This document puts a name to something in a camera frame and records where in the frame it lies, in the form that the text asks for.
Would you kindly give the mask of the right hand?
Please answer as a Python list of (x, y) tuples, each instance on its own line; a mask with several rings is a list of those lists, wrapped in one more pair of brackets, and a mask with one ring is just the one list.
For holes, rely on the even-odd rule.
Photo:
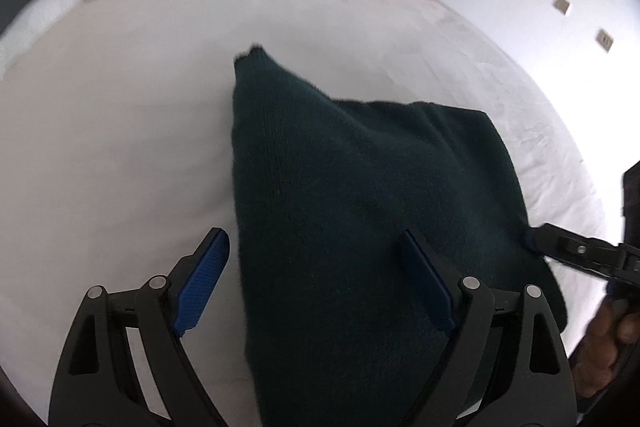
[(628, 313), (623, 299), (606, 296), (579, 343), (572, 376), (576, 395), (590, 399), (616, 376), (620, 350), (638, 343), (639, 314)]

